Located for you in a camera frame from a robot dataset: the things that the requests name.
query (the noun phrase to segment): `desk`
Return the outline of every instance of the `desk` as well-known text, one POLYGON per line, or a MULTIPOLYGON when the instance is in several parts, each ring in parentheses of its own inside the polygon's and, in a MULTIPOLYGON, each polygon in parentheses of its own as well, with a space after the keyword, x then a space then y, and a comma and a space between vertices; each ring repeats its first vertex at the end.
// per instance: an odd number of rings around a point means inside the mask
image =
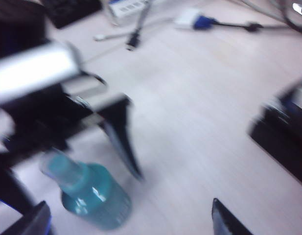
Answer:
MULTIPOLYGON (((194 5, 224 22, 277 24, 226 0, 180 3, 194 5)), ((302 35, 167 24, 146 32, 134 52, 125 50, 126 39, 92 40, 120 31, 102 13, 62 30, 49 26, 53 38, 80 49, 84 67, 111 92, 132 98, 131 139, 146 178, 130 175, 99 129, 70 140, 72 158, 103 164, 132 198, 127 223, 101 232, 62 207, 59 188, 36 158, 16 166, 34 199, 49 204, 58 234, 212 235, 217 197, 254 235, 302 235, 302 185, 247 134, 263 102, 302 76, 302 35)), ((17 217, 0 205, 0 231, 17 217)))

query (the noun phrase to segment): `white cable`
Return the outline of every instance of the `white cable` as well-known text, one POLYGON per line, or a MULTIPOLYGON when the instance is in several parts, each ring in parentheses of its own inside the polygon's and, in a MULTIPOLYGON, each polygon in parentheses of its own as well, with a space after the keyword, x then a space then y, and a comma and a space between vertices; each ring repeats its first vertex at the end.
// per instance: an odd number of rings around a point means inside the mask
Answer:
POLYGON ((276 0, 268 0, 275 8, 280 9, 280 4, 276 0))
POLYGON ((278 16, 278 15, 276 15, 274 13, 271 13, 271 12, 269 12, 269 11, 267 11, 267 10, 265 10, 265 9, 257 6, 257 5, 255 5, 255 4, 251 3, 248 0, 240 0, 240 1, 243 2, 244 4, 246 4, 247 6, 249 6, 250 8, 252 8, 254 11, 257 11, 257 12, 259 12, 259 13, 265 15, 265 16, 268 16, 270 18, 273 18, 273 19, 275 19, 277 21, 280 21, 280 22, 284 23, 284 20, 283 20, 282 17, 280 17, 280 16, 278 16))
MULTIPOLYGON (((174 20, 174 18, 164 18, 164 19, 155 20, 155 21, 152 21, 150 23, 146 23, 143 28, 151 27, 151 26, 156 25, 156 24, 170 23, 173 20, 174 20)), ((111 34, 111 35, 97 34, 97 35, 93 36, 93 39, 97 42, 101 42, 101 41, 105 41, 105 40, 112 39, 112 38, 125 37, 125 36, 127 36, 131 33, 132 33, 132 31, 124 32, 124 33, 120 33, 120 34, 111 34)))

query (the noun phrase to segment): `blue plastic bottle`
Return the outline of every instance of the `blue plastic bottle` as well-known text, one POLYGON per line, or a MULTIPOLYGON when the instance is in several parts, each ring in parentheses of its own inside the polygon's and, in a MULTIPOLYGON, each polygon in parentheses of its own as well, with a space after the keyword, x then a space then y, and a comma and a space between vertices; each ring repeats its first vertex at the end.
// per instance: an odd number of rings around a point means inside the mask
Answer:
POLYGON ((60 151, 44 155, 41 170, 62 190, 64 207, 103 230, 119 227, 131 212, 131 200, 107 169, 76 163, 60 151))

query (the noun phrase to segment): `black cable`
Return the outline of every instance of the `black cable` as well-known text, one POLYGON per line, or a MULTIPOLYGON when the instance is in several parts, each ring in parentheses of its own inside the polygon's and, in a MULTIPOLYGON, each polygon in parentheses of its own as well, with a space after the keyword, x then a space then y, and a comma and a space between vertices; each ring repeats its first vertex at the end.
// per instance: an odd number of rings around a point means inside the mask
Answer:
POLYGON ((259 23, 248 23, 248 24, 233 24, 233 23, 220 23, 216 20, 212 22, 214 25, 227 26, 227 27, 239 27, 243 28, 248 32, 257 32, 260 29, 285 29, 288 28, 286 25, 261 25, 259 23))
POLYGON ((151 3, 152 3, 152 0, 147 0, 145 3, 145 7, 141 11, 141 14, 140 14, 138 22, 137 22, 137 27, 136 27, 135 31, 130 35, 130 38, 127 42, 128 50, 134 50, 135 48, 138 47, 138 45, 140 43, 140 40, 139 40, 140 32, 143 28, 143 24, 146 19, 146 16, 147 16, 148 12, 150 11, 151 3))
POLYGON ((108 86, 107 82, 103 78, 101 78, 99 75, 97 75, 95 73, 88 73, 86 71, 81 71, 81 75, 89 76, 89 77, 94 77, 97 81, 99 81, 100 83, 102 83, 105 87, 108 86))
POLYGON ((288 18, 288 13, 287 13, 287 6, 286 6, 286 1, 285 0, 279 0, 279 5, 280 5, 280 12, 282 14, 282 17, 285 21, 285 23, 295 31, 298 31, 302 34, 302 26, 296 25, 293 23, 289 18, 288 18))

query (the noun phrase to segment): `black object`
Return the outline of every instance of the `black object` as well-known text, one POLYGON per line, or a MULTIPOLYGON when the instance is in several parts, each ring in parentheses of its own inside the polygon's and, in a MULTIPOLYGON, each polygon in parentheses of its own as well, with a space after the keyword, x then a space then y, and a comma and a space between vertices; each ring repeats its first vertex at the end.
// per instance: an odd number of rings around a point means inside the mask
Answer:
MULTIPOLYGON (((142 178, 126 129, 129 98, 119 94, 102 102, 101 105, 96 104, 92 107, 86 100, 64 92, 61 82, 78 76, 94 76, 98 81, 102 83, 104 81, 95 74, 82 71, 78 66, 79 63, 74 61, 78 61, 77 54, 61 44, 49 43, 22 52, 18 54, 17 61, 21 61, 23 65, 26 59, 40 60, 40 57, 45 57, 44 53, 47 53, 47 57, 51 59, 53 53, 60 55, 61 61, 70 66, 63 66, 58 74, 50 75, 51 79, 45 78, 48 73, 44 71, 36 79, 17 83, 17 89, 10 89, 9 86, 4 85, 18 82, 18 74, 15 75, 16 77, 5 76, 5 72, 9 74, 10 70, 14 71, 17 68, 17 64, 12 63, 16 55, 11 57, 8 66, 4 66, 6 63, 3 65, 0 63, 0 79, 3 79, 0 82, 0 108, 5 110, 14 121, 13 133, 2 140, 7 152, 0 153, 0 200, 22 214, 28 213, 34 204, 13 176, 10 167, 34 153, 53 147, 62 151, 67 150, 69 147, 67 138, 86 128, 102 127, 130 172, 137 179, 142 178)), ((19 76, 26 77, 26 71, 22 73, 19 76)), ((101 97, 96 95, 92 94, 87 98, 100 100, 101 97)))
POLYGON ((146 19, 147 14, 149 13, 151 9, 153 0, 147 0, 145 1, 145 7, 141 11, 141 14, 139 16, 138 22, 137 22, 137 27, 134 32, 130 34, 129 40, 126 43, 127 44, 127 49, 130 51, 133 51, 135 48, 137 48, 140 44, 140 32, 143 29, 143 24, 146 19))
POLYGON ((217 198, 213 200, 211 216, 215 235, 252 235, 217 198))
POLYGON ((45 40, 44 7, 26 0, 0 0, 0 58, 45 40))
POLYGON ((264 108, 250 135, 302 182, 302 109, 292 102, 297 86, 264 108))
POLYGON ((56 28, 62 28, 102 8, 99 0, 41 0, 56 28))
POLYGON ((46 235, 50 221, 49 207, 42 201, 0 235, 46 235))
POLYGON ((238 27, 243 28, 246 31, 253 33, 258 32, 261 29, 287 29, 289 28, 286 25, 261 25, 259 23, 246 23, 246 24, 238 24, 238 23, 220 23, 217 20, 212 22, 213 25, 226 26, 226 27, 238 27))

